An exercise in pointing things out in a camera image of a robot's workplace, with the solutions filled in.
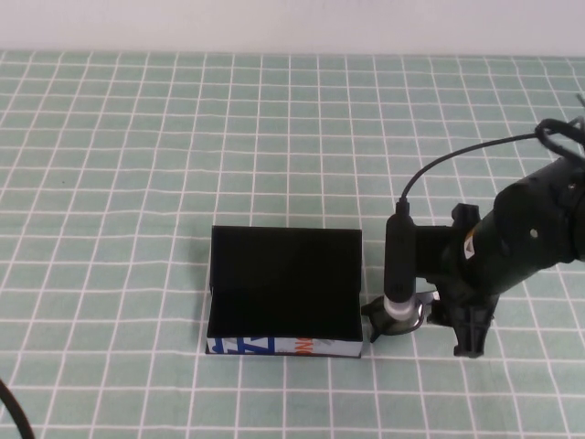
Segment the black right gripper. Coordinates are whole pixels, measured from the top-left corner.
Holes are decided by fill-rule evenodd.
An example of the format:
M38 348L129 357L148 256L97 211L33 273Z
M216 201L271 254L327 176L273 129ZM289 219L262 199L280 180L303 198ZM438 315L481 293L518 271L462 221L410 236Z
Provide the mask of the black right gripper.
M477 205L458 203L451 226L416 227L416 274L434 284L440 297L433 301L433 324L450 327L457 341L453 355L468 359L484 354L498 303L496 295L473 285L463 268L463 241L478 222Z

